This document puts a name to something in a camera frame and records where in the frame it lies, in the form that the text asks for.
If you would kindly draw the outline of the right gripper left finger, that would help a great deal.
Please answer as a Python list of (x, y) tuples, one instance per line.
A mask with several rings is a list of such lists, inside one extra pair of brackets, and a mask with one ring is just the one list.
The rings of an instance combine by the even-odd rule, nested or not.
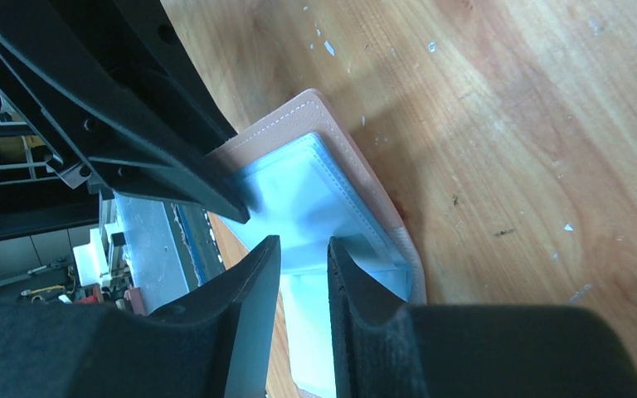
[(280, 239), (148, 316), (0, 303), (0, 397), (262, 397)]

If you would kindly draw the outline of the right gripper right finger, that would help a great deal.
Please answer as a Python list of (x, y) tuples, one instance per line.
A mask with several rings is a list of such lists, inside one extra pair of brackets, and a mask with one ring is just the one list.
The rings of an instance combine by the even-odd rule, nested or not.
[(637, 370), (592, 311), (414, 305), (328, 244), (339, 397), (637, 397)]

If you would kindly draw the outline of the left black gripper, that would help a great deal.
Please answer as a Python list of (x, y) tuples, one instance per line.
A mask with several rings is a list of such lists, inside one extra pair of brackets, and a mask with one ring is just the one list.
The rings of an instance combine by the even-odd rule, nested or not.
[(0, 1), (1, 85), (70, 188), (196, 204), (249, 220), (204, 158), (236, 135), (159, 1)]

